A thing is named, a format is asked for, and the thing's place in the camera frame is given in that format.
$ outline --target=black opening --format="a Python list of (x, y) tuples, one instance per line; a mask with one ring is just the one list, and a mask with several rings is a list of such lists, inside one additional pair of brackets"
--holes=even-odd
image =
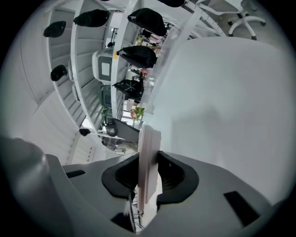
[(199, 177), (194, 168), (178, 161), (163, 151), (158, 152), (158, 173), (162, 181), (162, 194), (157, 196), (160, 205), (185, 201), (196, 190)]
[(113, 197), (132, 199), (138, 184), (139, 154), (107, 168), (102, 174), (102, 183)]
[(259, 215), (237, 191), (225, 193), (224, 197), (244, 226), (251, 224), (259, 218)]
[(72, 171), (72, 172), (68, 172), (66, 173), (66, 176), (71, 179), (73, 177), (79, 176), (79, 175), (84, 175), (85, 172), (83, 170), (76, 170), (76, 171)]

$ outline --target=green plant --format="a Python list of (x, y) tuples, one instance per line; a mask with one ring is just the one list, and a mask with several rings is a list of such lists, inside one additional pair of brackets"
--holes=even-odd
[(139, 35), (138, 35), (138, 36), (137, 36), (137, 40), (136, 40), (136, 41), (137, 41), (138, 43), (140, 43), (140, 42), (141, 42), (141, 40), (142, 40), (141, 36), (139, 36)]
[(139, 120), (140, 118), (143, 118), (143, 115), (144, 115), (144, 111), (145, 111), (145, 108), (140, 108), (140, 107), (136, 107), (132, 113), (131, 113), (131, 117), (134, 119), (134, 120)]

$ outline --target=white shelf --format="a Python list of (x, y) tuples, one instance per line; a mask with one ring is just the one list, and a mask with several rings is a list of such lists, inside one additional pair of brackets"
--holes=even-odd
[[(52, 71), (52, 69), (58, 65), (64, 65), (69, 72), (68, 62), (70, 60), (71, 30), (74, 15), (75, 13), (73, 11), (58, 7), (49, 12), (48, 25), (56, 21), (66, 21), (66, 29), (60, 37), (46, 38), (49, 71)], [(75, 127), (79, 129), (86, 115), (82, 110), (81, 104), (76, 101), (73, 95), (73, 82), (70, 81), (69, 74), (63, 76), (57, 82), (53, 81), (53, 85), (63, 108), (71, 118)]]
[[(107, 10), (95, 0), (79, 0), (75, 17), (95, 9)], [(93, 76), (92, 56), (96, 51), (105, 48), (109, 25), (101, 27), (84, 27), (73, 24), (71, 36), (71, 61), (73, 79), (81, 107), (89, 119), (95, 134), (98, 134), (102, 122), (103, 106), (99, 101), (99, 90), (102, 83)]]
[[(129, 63), (120, 56), (117, 56), (116, 52), (124, 47), (129, 47), (135, 44), (140, 28), (129, 22), (127, 16), (140, 8), (142, 8), (142, 0), (130, 0), (123, 13), (114, 45), (111, 85), (114, 85), (127, 77)], [(115, 87), (111, 87), (111, 103), (112, 116), (116, 119), (121, 119), (123, 114), (124, 94), (117, 91)]]

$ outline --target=gray panel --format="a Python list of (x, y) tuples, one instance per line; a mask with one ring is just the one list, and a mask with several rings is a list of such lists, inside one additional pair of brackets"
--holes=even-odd
[(54, 21), (62, 21), (64, 20), (67, 24), (66, 27), (72, 27), (74, 12), (69, 12), (61, 9), (56, 9), (54, 12)]
[(70, 42), (51, 47), (51, 58), (60, 57), (62, 55), (68, 55), (70, 53), (70, 49)]
[(119, 212), (123, 212), (127, 200), (113, 197), (103, 186), (101, 176), (107, 167), (118, 164), (123, 160), (124, 158), (121, 156), (106, 161), (63, 166), (66, 173), (80, 169), (85, 172), (81, 176), (71, 178), (70, 181), (83, 198), (107, 219), (111, 219)]
[(81, 110), (82, 110), (82, 107), (81, 105), (75, 110), (75, 112), (73, 113), (73, 118), (78, 118), (81, 114)]
[(106, 120), (107, 120), (106, 123), (111, 123), (111, 122), (112, 122), (112, 118), (113, 118), (113, 117), (112, 117), (112, 114), (111, 114), (111, 115), (108, 114), (108, 115), (106, 116)]
[(104, 26), (101, 27), (81, 27), (79, 29), (79, 38), (87, 38), (87, 39), (98, 39), (104, 40), (104, 36), (106, 33), (106, 28)]
[(97, 101), (98, 101), (98, 97), (95, 94), (91, 95), (89, 100), (87, 100), (87, 103), (86, 103), (87, 108), (91, 109), (94, 105), (97, 104), (96, 103)]
[(127, 68), (128, 62), (124, 60), (122, 57), (119, 57), (118, 59), (118, 73), (117, 75), (117, 81), (120, 82), (125, 79), (126, 77), (126, 71), (128, 70)]
[(86, 84), (88, 84), (93, 78), (93, 68), (88, 67), (85, 70), (79, 72), (78, 78), (80, 80), (81, 87), (84, 87)]
[(104, 87), (103, 91), (103, 106), (107, 108), (111, 108), (111, 87)]
[(50, 38), (51, 46), (60, 45), (71, 42), (71, 31), (64, 31), (64, 33), (58, 38)]
[(81, 125), (82, 125), (83, 121), (85, 120), (85, 118), (86, 118), (86, 115), (84, 114), (83, 111), (81, 111), (81, 113), (80, 113), (78, 119), (76, 120), (76, 121), (77, 121), (77, 125), (78, 125), (79, 127), (81, 127)]
[(73, 82), (71, 82), (69, 79), (59, 86), (59, 92), (63, 99), (66, 98), (66, 96), (68, 96), (69, 93), (72, 91), (72, 85), (73, 85)]
[(102, 114), (97, 114), (96, 118), (94, 119), (95, 121), (95, 128), (96, 129), (99, 129), (99, 127), (101, 126), (101, 123), (102, 123)]
[(43, 152), (21, 139), (0, 141), (1, 164), (18, 204), (51, 235), (73, 236), (70, 216), (55, 189)]
[(97, 112), (102, 112), (102, 105), (99, 101), (99, 99), (97, 98), (95, 100), (95, 102), (93, 103), (93, 105), (89, 108), (89, 112), (90, 112), (90, 116), (93, 117), (93, 115)]
[(93, 40), (77, 40), (77, 55), (84, 53), (94, 53), (95, 51), (101, 50), (103, 48), (103, 42), (93, 41)]
[(270, 210), (271, 205), (259, 192), (229, 171), (185, 156), (167, 154), (192, 166), (199, 176), (199, 185), (186, 201), (161, 205), (156, 217), (142, 232), (143, 236), (152, 233), (155, 237), (183, 236), (186, 230), (189, 237), (195, 237), (197, 233), (220, 237), (241, 230), (242, 224), (223, 196), (232, 191), (237, 191), (259, 215)]
[(270, 210), (265, 212), (262, 216), (258, 218), (258, 220), (254, 221), (250, 225), (246, 226), (244, 229), (235, 232), (233, 235), (230, 235), (231, 237), (250, 237), (250, 236), (256, 236), (256, 234), (259, 233), (259, 231), (262, 229), (263, 226), (268, 224), (270, 219), (274, 217), (274, 215), (279, 211), (279, 208), (282, 207), (282, 202), (279, 202), (272, 206)]
[(68, 74), (66, 76), (62, 76), (60, 78), (59, 81), (57, 81), (56, 83), (58, 84), (58, 86), (60, 86), (61, 84), (65, 83), (67, 80), (69, 79), (69, 71), (68, 71)]
[(135, 30), (135, 27), (137, 26), (131, 22), (129, 22), (126, 27), (123, 39), (129, 43), (132, 43), (136, 38), (137, 31)]
[[(73, 181), (73, 179), (77, 179), (78, 177), (72, 178), (72, 180), (68, 179), (65, 174), (69, 171), (74, 171), (79, 165), (70, 165), (65, 166), (67, 168), (61, 167), (60, 163), (58, 162), (57, 158), (54, 156), (47, 156), (49, 168), (50, 168), (50, 175), (52, 181), (55, 185), (55, 188), (60, 196), (61, 201), (63, 202), (69, 216), (71, 218), (71, 222), (73, 223), (74, 234), (64, 235), (64, 236), (78, 236), (78, 237), (97, 237), (97, 236), (104, 236), (104, 237), (114, 237), (114, 236), (121, 236), (121, 237), (132, 237), (134, 236), (132, 233), (128, 231), (124, 231), (122, 228), (117, 226), (116, 224), (112, 223), (103, 210), (105, 209), (112, 209), (113, 206), (109, 205), (109, 198), (106, 199), (98, 199), (97, 195), (101, 197), (104, 190), (100, 190), (101, 186), (98, 184), (96, 179), (92, 180), (92, 184), (89, 182), (89, 185), (85, 185), (84, 183), (80, 183), (79, 181)], [(88, 169), (88, 164), (83, 164), (83, 169), (85, 172), (90, 173), (91, 169)], [(96, 177), (98, 174), (92, 172), (92, 174), (88, 177)], [(88, 193), (95, 193), (95, 195), (86, 196), (81, 194), (81, 189), (88, 190)], [(102, 212), (97, 210), (98, 206), (103, 206), (105, 202), (105, 206), (102, 209)], [(121, 205), (117, 205), (114, 208), (121, 209)]]
[(87, 85), (82, 88), (82, 92), (86, 102), (92, 99), (92, 96), (98, 94), (99, 88), (102, 86), (102, 83), (98, 80), (94, 79), (91, 80)]
[(78, 110), (78, 108), (81, 107), (81, 104), (77, 101), (74, 102), (74, 104), (69, 108), (69, 113), (70, 114), (75, 114), (75, 112)]
[(89, 66), (92, 66), (92, 56), (93, 56), (93, 53), (77, 58), (78, 71), (81, 71)]
[(70, 59), (70, 52), (59, 57), (51, 58), (51, 67), (54, 69), (58, 65), (68, 65)]
[(43, 36), (47, 24), (48, 18), (44, 13), (36, 11), (20, 31), (22, 62), (26, 78), (37, 102), (40, 102), (53, 89), (53, 83), (49, 77), (51, 71), (46, 57), (47, 38)]
[(75, 98), (73, 96), (73, 93), (71, 93), (69, 96), (67, 96), (66, 98), (64, 98), (64, 105), (66, 108), (69, 108), (73, 102), (75, 101)]

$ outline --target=office chair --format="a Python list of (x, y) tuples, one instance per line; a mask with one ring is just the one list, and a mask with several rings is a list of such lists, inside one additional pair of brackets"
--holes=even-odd
[[(232, 12), (225, 12), (225, 11), (220, 12), (220, 11), (215, 10), (214, 9), (215, 4), (220, 3), (220, 1), (214, 1), (214, 4), (210, 3), (208, 6), (206, 6), (202, 3), (204, 1), (205, 0), (199, 0), (196, 3), (196, 5), (199, 6), (200, 8), (214, 14), (214, 15), (220, 16), (220, 15), (226, 14), (226, 13), (236, 13), (238, 15), (239, 19), (237, 19), (237, 18), (228, 19), (228, 24), (231, 25), (231, 27), (228, 31), (228, 36), (230, 36), (230, 37), (233, 37), (233, 31), (236, 29), (236, 27), (238, 27), (241, 24), (244, 24), (251, 34), (251, 39), (257, 40), (254, 30), (251, 28), (251, 26), (249, 25), (248, 22), (249, 21), (259, 21), (262, 26), (266, 25), (266, 21), (263, 18), (250, 16), (249, 13), (243, 9), (243, 7), (241, 6), (241, 3), (243, 0), (224, 0), (224, 2), (226, 4), (228, 4), (229, 6), (231, 6), (234, 9), (234, 11), (232, 11)], [(257, 10), (254, 3), (252, 2), (252, 0), (247, 0), (247, 1), (254, 11)]]
[(116, 118), (112, 118), (112, 123), (107, 124), (105, 127), (109, 136), (118, 136), (123, 138), (125, 142), (138, 145), (140, 131), (136, 128), (133, 128)]

